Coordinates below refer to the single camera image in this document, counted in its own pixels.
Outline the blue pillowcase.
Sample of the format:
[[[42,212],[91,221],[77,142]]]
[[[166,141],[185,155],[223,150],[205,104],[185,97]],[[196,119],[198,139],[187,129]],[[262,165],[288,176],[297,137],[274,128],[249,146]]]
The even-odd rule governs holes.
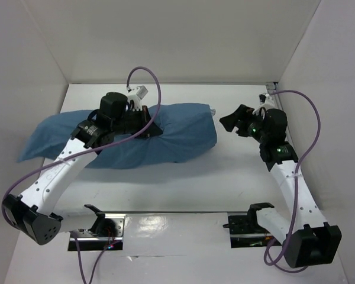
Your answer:
[[[84,109],[44,119],[30,135],[17,161],[36,157],[54,160],[72,131],[90,113],[89,109]],[[163,131],[161,135],[147,139],[137,137],[107,148],[88,167],[133,169],[160,163],[184,163],[206,153],[217,143],[213,109],[207,104],[154,105],[149,108],[149,113],[157,114],[154,123]]]

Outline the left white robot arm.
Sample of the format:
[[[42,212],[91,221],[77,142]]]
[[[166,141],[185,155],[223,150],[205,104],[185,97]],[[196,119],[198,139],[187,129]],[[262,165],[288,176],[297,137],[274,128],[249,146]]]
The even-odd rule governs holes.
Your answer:
[[[99,108],[72,131],[54,162],[38,170],[39,178],[18,196],[5,194],[2,212],[8,223],[41,246],[51,242],[62,227],[63,217],[53,212],[58,200],[102,150],[118,145],[115,138],[120,135],[129,141],[162,134],[154,124],[156,116],[142,103],[146,94],[146,87],[140,86],[126,95],[103,96]]]

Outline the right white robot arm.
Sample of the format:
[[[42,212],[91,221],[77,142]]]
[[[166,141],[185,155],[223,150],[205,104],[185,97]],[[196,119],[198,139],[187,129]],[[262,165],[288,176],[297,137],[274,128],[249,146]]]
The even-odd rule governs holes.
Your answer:
[[[251,204],[246,218],[249,230],[270,233],[282,245],[282,257],[291,268],[332,263],[341,231],[328,223],[301,175],[298,156],[286,139],[286,114],[276,108],[255,110],[240,105],[232,114],[220,118],[220,123],[226,131],[259,143],[260,157],[291,213],[287,220],[268,202]]]

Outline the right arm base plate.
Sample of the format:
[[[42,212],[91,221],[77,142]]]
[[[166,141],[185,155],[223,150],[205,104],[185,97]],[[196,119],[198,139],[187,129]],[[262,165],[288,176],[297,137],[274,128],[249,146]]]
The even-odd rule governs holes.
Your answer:
[[[229,232],[232,249],[266,247],[273,238],[264,228],[254,227],[246,212],[228,213],[222,227]]]

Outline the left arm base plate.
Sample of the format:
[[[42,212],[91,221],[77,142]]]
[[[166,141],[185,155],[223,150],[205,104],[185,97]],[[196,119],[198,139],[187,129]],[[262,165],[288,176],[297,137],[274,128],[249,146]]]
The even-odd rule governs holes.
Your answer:
[[[124,245],[124,229],[125,214],[105,213],[105,218],[95,222],[91,228],[74,230],[67,250],[77,251],[75,236],[81,251],[120,251]]]

